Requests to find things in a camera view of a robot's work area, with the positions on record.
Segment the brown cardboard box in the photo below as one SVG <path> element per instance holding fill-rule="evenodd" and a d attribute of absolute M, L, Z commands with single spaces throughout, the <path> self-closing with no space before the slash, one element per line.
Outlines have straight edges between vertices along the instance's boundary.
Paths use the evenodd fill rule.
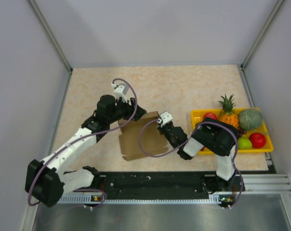
<path fill-rule="evenodd" d="M 142 150 L 150 155 L 164 154 L 168 151 L 168 142 L 159 133 L 157 123 L 144 127 L 158 117 L 157 111 L 149 112 L 138 121 L 130 121 L 120 128 L 119 144 L 124 160 L 133 161 L 147 157 Z"/>

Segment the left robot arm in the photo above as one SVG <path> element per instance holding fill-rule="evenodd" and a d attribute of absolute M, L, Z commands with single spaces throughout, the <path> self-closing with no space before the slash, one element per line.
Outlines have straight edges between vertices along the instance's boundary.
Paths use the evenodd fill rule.
<path fill-rule="evenodd" d="M 26 173 L 25 191 L 28 204 L 33 206 L 34 197 L 47 207 L 52 207 L 66 194 L 81 188 L 95 191 L 101 180 L 94 167 L 85 166 L 80 170 L 66 172 L 66 169 L 88 148 L 97 144 L 107 133 L 110 125 L 124 119 L 137 121 L 146 110 L 140 107 L 135 98 L 124 102 L 112 95 L 103 95 L 97 103 L 93 115 L 87 118 L 65 144 L 46 158 L 32 160 Z"/>

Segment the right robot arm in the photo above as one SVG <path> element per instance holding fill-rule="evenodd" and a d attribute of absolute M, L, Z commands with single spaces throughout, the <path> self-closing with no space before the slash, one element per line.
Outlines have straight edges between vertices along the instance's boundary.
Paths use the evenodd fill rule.
<path fill-rule="evenodd" d="M 169 144 L 177 150 L 184 160 L 191 160 L 202 148 L 207 148 L 216 155 L 216 185 L 226 191 L 234 184 L 234 156 L 239 130 L 218 120 L 205 118 L 188 136 L 181 127 L 173 125 L 172 120 L 158 121 L 158 130 Z"/>

